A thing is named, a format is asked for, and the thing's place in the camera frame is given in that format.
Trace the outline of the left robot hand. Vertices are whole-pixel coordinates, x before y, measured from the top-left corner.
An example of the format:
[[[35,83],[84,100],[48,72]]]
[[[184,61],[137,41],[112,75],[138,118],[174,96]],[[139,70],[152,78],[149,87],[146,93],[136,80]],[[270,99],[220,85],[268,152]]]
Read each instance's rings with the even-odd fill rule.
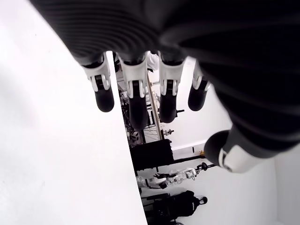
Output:
[[[34,0],[75,60],[101,54],[141,62],[197,60],[232,128],[214,134],[206,158],[233,173],[300,143],[300,3],[297,0]]]

